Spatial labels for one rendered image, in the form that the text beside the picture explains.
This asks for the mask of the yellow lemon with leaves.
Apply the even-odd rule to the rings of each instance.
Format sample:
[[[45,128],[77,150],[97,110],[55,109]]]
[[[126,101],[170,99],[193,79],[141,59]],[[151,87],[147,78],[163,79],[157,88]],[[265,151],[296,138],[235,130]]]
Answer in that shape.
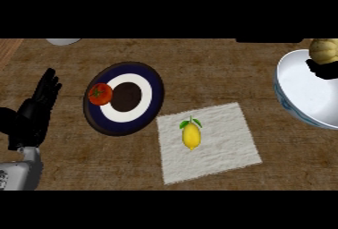
[[[194,117],[181,123],[182,143],[190,150],[194,150],[201,144],[201,128],[203,124]]]

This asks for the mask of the red tomato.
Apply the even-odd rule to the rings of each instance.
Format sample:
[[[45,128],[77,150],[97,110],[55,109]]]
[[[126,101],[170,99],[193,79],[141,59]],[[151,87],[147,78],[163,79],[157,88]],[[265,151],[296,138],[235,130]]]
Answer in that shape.
[[[89,92],[89,100],[94,105],[104,106],[113,99],[113,88],[105,83],[97,83]]]

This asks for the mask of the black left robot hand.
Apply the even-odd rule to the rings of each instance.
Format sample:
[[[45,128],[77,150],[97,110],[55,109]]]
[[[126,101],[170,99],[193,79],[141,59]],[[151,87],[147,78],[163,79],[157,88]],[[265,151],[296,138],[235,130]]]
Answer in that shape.
[[[8,135],[10,150],[39,147],[45,142],[61,88],[57,70],[49,68],[39,81],[33,96],[23,102],[20,110],[0,107],[0,132]]]

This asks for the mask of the pale grey round object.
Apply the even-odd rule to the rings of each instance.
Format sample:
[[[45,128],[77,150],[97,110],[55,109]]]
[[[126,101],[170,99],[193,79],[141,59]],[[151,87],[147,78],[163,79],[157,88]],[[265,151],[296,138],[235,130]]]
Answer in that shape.
[[[48,38],[46,40],[55,46],[67,46],[79,42],[82,39],[80,38]]]

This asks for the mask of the white cloth placemat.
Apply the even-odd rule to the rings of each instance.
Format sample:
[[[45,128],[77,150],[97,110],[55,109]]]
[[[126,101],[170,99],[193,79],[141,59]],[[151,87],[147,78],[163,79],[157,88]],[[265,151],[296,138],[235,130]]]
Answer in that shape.
[[[184,145],[181,129],[191,117],[203,123],[201,145],[194,150]],[[262,163],[238,103],[160,116],[157,128],[166,184]]]

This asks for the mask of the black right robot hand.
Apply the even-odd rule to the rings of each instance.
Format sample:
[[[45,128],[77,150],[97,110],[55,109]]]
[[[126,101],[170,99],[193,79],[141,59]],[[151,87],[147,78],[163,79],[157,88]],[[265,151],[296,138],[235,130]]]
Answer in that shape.
[[[306,60],[309,70],[324,80],[338,79],[338,61],[328,64],[318,64],[312,59]]]

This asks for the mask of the navy and white round plate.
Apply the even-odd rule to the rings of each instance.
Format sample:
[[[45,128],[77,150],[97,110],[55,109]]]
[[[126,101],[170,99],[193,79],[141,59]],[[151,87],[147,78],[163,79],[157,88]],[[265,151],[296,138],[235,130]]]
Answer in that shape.
[[[113,89],[113,98],[103,106],[89,95],[98,83]],[[157,70],[139,62],[113,64],[98,73],[83,95],[83,114],[88,123],[105,135],[136,133],[154,121],[165,102],[165,83]]]

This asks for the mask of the white bowl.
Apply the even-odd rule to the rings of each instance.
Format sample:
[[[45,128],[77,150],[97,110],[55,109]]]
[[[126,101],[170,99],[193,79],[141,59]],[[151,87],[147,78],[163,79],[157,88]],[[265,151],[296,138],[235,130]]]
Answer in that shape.
[[[281,59],[274,76],[275,95],[287,112],[302,122],[338,130],[338,79],[324,80],[308,67],[309,50]]]

